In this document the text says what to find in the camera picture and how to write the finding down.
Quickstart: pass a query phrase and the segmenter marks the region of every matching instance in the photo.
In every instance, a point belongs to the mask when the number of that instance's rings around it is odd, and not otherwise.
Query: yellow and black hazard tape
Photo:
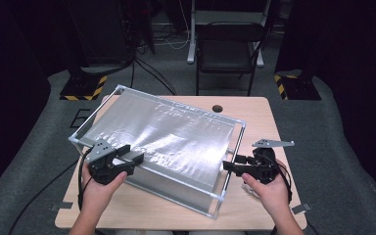
[[[282,77],[288,77],[288,78],[297,78],[294,75],[274,75],[274,80],[277,84],[277,89],[279,90],[280,97],[282,97],[282,100],[288,100],[288,95],[286,94],[285,87],[282,83]]]
[[[100,78],[99,83],[97,84],[97,87],[92,95],[88,96],[77,96],[77,95],[61,95],[60,100],[71,100],[71,101],[77,101],[77,100],[96,100],[100,93],[102,92],[103,85],[105,84],[107,80],[106,76],[103,76]]]

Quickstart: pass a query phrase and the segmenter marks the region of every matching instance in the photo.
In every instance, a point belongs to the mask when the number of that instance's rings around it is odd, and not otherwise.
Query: transparent acrylic box
[[[100,138],[114,148],[129,144],[132,152],[144,153],[144,162],[128,184],[217,218],[230,179],[222,161],[233,161],[245,127],[240,119],[118,85],[69,140],[81,156],[82,147]]]

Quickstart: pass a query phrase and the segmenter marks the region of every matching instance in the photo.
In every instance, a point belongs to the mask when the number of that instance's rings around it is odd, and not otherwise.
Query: wooden table
[[[113,97],[99,114],[102,114],[116,98]],[[280,140],[270,106],[265,98],[213,96],[167,96],[165,98],[208,111],[212,110],[212,106],[220,105],[223,108],[223,115],[245,120],[247,127],[241,142],[240,155],[252,156],[254,149],[252,144],[262,138]],[[288,166],[283,148],[274,148],[274,151],[276,158]],[[78,167],[75,169],[64,197],[64,202],[73,203],[72,208],[60,209],[55,221],[60,228],[71,228],[79,213],[77,169]],[[113,195],[98,227],[172,231],[271,230],[274,223],[270,215],[259,199],[241,188],[242,184],[242,178],[235,177],[233,174],[217,219],[209,218],[128,184],[123,184]],[[295,185],[292,186],[292,191],[291,207],[295,207],[301,202]],[[303,213],[295,215],[295,218],[301,228],[306,227],[306,218]]]

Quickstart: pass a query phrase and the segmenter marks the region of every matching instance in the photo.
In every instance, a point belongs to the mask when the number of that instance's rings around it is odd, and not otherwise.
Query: human hand
[[[82,188],[84,189],[85,187],[81,212],[91,213],[94,216],[100,217],[108,206],[116,189],[124,182],[126,176],[127,173],[124,171],[111,183],[103,185],[91,179],[88,164],[85,164],[82,170],[81,181]]]
[[[268,184],[260,183],[248,173],[243,173],[242,178],[258,194],[261,203],[271,216],[289,210],[288,189],[280,174]]]

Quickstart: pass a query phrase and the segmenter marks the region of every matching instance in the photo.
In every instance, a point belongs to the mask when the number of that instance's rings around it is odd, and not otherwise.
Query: black chair
[[[237,73],[239,75],[234,78],[237,78],[237,80],[231,79],[228,85],[224,85],[222,81],[217,80],[218,84],[202,90],[222,88],[246,91],[244,85],[242,87],[239,84],[243,74],[249,74],[250,81],[247,95],[250,96],[259,49],[266,35],[266,29],[259,23],[219,22],[204,25],[198,31],[197,36],[196,95],[199,95],[200,92],[200,75],[202,73],[231,75]]]

